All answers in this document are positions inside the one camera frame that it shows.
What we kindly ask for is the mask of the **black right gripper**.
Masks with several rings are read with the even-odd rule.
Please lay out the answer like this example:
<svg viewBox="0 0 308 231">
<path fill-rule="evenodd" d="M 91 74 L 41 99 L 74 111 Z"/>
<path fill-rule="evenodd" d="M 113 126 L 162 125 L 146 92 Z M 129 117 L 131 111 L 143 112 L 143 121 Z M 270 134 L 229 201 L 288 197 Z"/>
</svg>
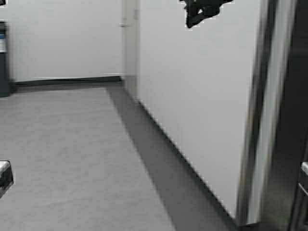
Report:
<svg viewBox="0 0 308 231">
<path fill-rule="evenodd" d="M 192 28 L 203 20 L 220 14 L 220 8 L 233 0 L 180 0 L 185 3 L 186 26 Z"/>
</svg>

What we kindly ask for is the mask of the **robot base left corner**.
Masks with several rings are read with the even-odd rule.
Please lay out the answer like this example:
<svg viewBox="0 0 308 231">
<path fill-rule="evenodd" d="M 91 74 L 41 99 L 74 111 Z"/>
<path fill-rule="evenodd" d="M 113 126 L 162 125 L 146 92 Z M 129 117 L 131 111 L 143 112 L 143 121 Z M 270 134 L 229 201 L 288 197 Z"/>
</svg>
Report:
<svg viewBox="0 0 308 231">
<path fill-rule="evenodd" d="M 12 165 L 9 160 L 0 162 L 0 188 L 6 190 L 13 184 Z"/>
</svg>

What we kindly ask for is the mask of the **robot base right corner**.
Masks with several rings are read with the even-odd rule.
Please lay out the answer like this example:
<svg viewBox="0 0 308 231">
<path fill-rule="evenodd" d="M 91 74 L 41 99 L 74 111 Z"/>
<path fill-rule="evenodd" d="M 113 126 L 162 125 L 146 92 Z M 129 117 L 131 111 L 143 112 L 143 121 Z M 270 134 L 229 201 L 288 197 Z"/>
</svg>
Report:
<svg viewBox="0 0 308 231">
<path fill-rule="evenodd" d="M 303 162 L 300 168 L 299 187 L 307 195 L 308 194 L 308 163 Z"/>
</svg>

